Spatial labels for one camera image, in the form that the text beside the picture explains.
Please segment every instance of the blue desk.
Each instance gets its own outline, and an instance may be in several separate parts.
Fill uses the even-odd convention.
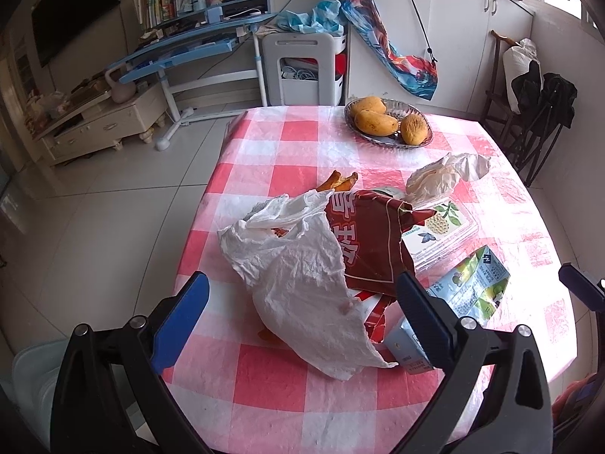
[[[150,44],[108,66],[109,69],[124,63],[126,64],[129,71],[120,78],[120,82],[122,83],[128,83],[154,73],[157,73],[159,76],[161,87],[166,97],[168,108],[170,109],[174,123],[168,129],[165,135],[155,142],[155,146],[158,150],[165,150],[168,148],[170,145],[170,138],[181,125],[189,124],[193,121],[202,121],[205,119],[237,116],[241,113],[240,110],[232,110],[195,115],[194,110],[191,107],[188,107],[181,113],[178,110],[174,99],[175,93],[205,87],[216,83],[226,83],[229,81],[258,78],[262,105],[265,107],[267,106],[264,76],[262,74],[262,60],[258,46],[258,37],[256,36],[255,32],[258,30],[258,25],[260,23],[273,19],[275,15],[276,14],[267,13],[259,16],[224,20],[215,24],[204,24],[196,29],[192,29],[176,36],[168,37],[156,43]],[[252,33],[252,40],[254,43],[254,69],[226,73],[222,75],[214,75],[207,78],[199,78],[198,80],[173,86],[168,83],[168,78],[166,77],[165,72],[168,68],[189,63],[194,60],[203,59],[209,56],[216,56],[217,54],[232,53],[237,46],[236,39],[217,39],[214,42],[207,42],[202,45],[199,44],[199,41],[201,39],[207,39],[209,34],[227,29],[238,29],[240,31],[238,32],[239,36]]]

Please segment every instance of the cabinet door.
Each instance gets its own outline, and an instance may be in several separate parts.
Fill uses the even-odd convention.
[[[374,0],[389,41],[400,54],[424,56],[427,42],[422,34],[411,0]],[[414,0],[425,28],[431,9],[431,0]],[[351,30],[349,53],[349,87],[347,102],[367,95],[378,95],[408,103],[421,101],[408,93],[376,57],[374,51]]]
[[[466,111],[473,94],[488,26],[489,0],[431,0],[429,41],[437,59],[431,106]]]
[[[510,37],[519,42],[529,37],[533,16],[510,0],[489,0],[489,23],[483,45],[483,58],[477,74],[473,97],[468,106],[468,112],[480,115],[485,104],[485,90],[489,88],[492,69],[494,66],[495,38],[491,35],[494,30],[501,36]],[[505,43],[501,45],[500,57],[498,57],[498,75],[495,91],[506,94],[504,84],[504,69],[502,66],[502,54],[509,49]]]

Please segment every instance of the screw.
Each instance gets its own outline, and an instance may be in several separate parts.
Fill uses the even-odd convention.
[[[88,324],[78,324],[74,329],[76,336],[84,336],[88,332]]]
[[[464,329],[475,329],[477,327],[477,321],[475,321],[472,317],[463,317],[460,320],[460,323]]]
[[[135,316],[128,321],[128,324],[130,324],[130,327],[133,329],[140,329],[145,325],[146,322],[147,319],[145,319],[145,316]]]
[[[531,336],[531,329],[529,326],[525,326],[525,324],[519,326],[518,331],[521,336]]]

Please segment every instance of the television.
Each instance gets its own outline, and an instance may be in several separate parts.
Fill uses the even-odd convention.
[[[120,0],[40,0],[31,12],[40,65],[47,65],[92,22]]]

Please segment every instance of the blue gripper pad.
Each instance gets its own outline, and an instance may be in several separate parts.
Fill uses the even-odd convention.
[[[456,314],[445,300],[427,294],[418,280],[408,272],[401,273],[397,279],[396,293],[397,302],[429,362],[448,373],[455,362],[453,325],[458,321]],[[445,321],[451,324],[451,330]]]
[[[185,286],[185,294],[154,336],[151,366],[158,375],[176,363],[210,297],[210,284],[204,273],[194,273]]]

